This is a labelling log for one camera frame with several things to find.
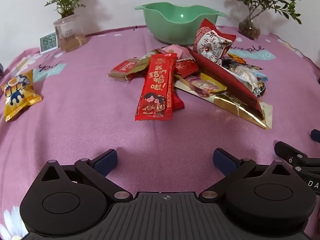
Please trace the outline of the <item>red gold long snack bag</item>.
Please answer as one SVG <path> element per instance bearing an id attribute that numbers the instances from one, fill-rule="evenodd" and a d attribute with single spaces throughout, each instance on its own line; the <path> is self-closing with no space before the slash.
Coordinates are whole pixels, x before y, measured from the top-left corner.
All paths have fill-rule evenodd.
<path id="1" fill-rule="evenodd" d="M 210 59 L 189 51 L 189 57 L 176 61 L 174 86 L 193 94 L 263 129 L 272 128 L 273 107 L 262 102 L 265 84 L 251 68 L 233 59 L 227 67 L 242 70 L 242 76 Z"/>

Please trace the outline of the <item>yellow pink bread packet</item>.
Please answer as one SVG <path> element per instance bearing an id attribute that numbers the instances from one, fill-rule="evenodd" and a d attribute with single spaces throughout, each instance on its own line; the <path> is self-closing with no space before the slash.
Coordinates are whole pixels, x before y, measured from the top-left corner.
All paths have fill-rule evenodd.
<path id="1" fill-rule="evenodd" d="M 227 90 L 227 86 L 203 73 L 178 79 L 202 97 L 209 97 Z"/>

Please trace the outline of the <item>orange candy packet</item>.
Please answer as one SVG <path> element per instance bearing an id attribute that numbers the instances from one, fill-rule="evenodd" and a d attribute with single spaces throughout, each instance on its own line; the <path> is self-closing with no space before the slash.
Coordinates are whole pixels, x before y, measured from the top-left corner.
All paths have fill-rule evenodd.
<path id="1" fill-rule="evenodd" d="M 234 55 L 234 54 L 230 54 L 228 53 L 228 56 L 235 62 L 239 63 L 239 64 L 243 64 L 243 65 L 246 65 L 247 67 L 249 68 L 253 68 L 253 69 L 256 69 L 256 70 L 263 70 L 262 68 L 258 67 L 258 66 L 255 66 L 255 65 L 252 65 L 252 64 L 248 64 L 243 58 L 237 56 L 237 55 Z"/>

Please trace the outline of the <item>long red wedding candy pack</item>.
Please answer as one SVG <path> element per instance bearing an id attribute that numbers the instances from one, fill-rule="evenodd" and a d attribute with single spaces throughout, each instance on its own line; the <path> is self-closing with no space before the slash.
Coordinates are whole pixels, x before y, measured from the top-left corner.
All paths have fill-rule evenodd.
<path id="1" fill-rule="evenodd" d="M 176 60 L 176 53 L 151 56 L 135 113 L 136 121 L 172 119 L 172 91 Z"/>

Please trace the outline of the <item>clear bag white snack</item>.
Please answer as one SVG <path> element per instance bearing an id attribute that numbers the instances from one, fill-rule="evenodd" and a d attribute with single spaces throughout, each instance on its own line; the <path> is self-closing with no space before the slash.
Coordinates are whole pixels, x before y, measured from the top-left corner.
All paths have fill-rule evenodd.
<path id="1" fill-rule="evenodd" d="M 231 71 L 245 80 L 247 83 L 250 83 L 252 86 L 258 84 L 258 80 L 255 74 L 246 66 L 238 63 L 231 64 Z"/>

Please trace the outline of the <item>white blue sachet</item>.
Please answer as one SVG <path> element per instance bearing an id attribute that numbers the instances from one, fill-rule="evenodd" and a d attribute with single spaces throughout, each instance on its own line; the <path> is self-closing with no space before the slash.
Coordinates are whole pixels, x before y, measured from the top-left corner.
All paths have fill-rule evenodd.
<path id="1" fill-rule="evenodd" d="M 266 82 L 268 81 L 268 77 L 263 74 L 260 70 L 254 69 L 254 68 L 248 68 L 248 71 L 250 73 L 250 80 L 252 81 L 263 81 Z"/>

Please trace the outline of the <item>red biscuit packet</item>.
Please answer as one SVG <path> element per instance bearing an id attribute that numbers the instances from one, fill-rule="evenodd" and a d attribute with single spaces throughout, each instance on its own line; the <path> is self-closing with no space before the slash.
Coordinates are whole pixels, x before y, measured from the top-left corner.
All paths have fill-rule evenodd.
<path id="1" fill-rule="evenodd" d="M 137 62 L 137 58 L 125 60 L 114 67 L 107 76 L 118 81 L 130 81 L 135 77 L 135 74 L 130 74 L 130 71 Z"/>

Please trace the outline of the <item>yellow chip bag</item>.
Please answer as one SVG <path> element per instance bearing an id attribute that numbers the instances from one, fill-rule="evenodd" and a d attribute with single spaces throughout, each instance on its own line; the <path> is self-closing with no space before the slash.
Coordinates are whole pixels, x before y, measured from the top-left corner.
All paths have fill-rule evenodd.
<path id="1" fill-rule="evenodd" d="M 42 101 L 42 97 L 34 91 L 33 70 L 16 75 L 1 89 L 5 95 L 5 122 L 16 118 L 25 108 Z"/>

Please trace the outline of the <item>small red snack packet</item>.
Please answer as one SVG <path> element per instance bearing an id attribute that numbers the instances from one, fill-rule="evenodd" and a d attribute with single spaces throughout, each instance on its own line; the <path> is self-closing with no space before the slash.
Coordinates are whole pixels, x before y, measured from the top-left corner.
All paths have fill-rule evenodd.
<path id="1" fill-rule="evenodd" d="M 181 59 L 175 62 L 175 74 L 181 76 L 182 78 L 188 77 L 190 75 L 199 72 L 199 67 L 195 60 L 193 59 Z"/>

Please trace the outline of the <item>pink small packet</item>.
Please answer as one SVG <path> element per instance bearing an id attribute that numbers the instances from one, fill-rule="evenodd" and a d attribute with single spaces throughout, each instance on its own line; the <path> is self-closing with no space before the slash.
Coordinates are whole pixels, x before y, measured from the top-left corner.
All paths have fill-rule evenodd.
<path id="1" fill-rule="evenodd" d="M 165 51 L 166 53 L 176 53 L 177 58 L 179 60 L 192 58 L 187 48 L 183 46 L 179 46 L 177 44 L 169 45 L 167 47 L 162 48 L 162 50 Z"/>

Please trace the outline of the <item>red white sweet bag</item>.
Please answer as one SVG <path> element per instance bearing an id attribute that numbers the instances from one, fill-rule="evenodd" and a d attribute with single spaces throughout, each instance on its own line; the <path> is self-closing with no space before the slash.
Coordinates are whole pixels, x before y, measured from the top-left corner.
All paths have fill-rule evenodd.
<path id="1" fill-rule="evenodd" d="M 236 35 L 222 33 L 206 18 L 196 33 L 193 51 L 208 58 L 218 65 L 236 40 Z"/>

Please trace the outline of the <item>white digital clock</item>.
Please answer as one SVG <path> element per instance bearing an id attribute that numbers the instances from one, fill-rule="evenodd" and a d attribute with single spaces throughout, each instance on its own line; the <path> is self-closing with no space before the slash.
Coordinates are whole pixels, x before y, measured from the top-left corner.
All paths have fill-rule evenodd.
<path id="1" fill-rule="evenodd" d="M 59 47 L 56 32 L 50 33 L 40 38 L 40 54 L 55 50 Z"/>

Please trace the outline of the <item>feathery plant in clear cup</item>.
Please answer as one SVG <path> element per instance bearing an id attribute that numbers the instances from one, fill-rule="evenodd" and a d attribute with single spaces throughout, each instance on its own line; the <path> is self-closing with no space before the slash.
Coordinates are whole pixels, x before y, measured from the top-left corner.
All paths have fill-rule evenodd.
<path id="1" fill-rule="evenodd" d="M 45 6 L 56 5 L 60 19 L 54 22 L 55 33 L 61 51 L 67 53 L 86 44 L 83 24 L 75 13 L 77 8 L 84 8 L 82 0 L 48 0 Z"/>

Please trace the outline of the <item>green plastic bowl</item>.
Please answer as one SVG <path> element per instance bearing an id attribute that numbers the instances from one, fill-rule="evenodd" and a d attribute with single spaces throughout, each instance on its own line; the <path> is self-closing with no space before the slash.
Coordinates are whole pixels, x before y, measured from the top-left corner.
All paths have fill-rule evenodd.
<path id="1" fill-rule="evenodd" d="M 224 12 L 201 5 L 180 7 L 169 2 L 149 3 L 135 7 L 142 10 L 146 26 L 157 40 L 167 44 L 191 45 L 196 32 L 206 18 L 213 24 Z"/>

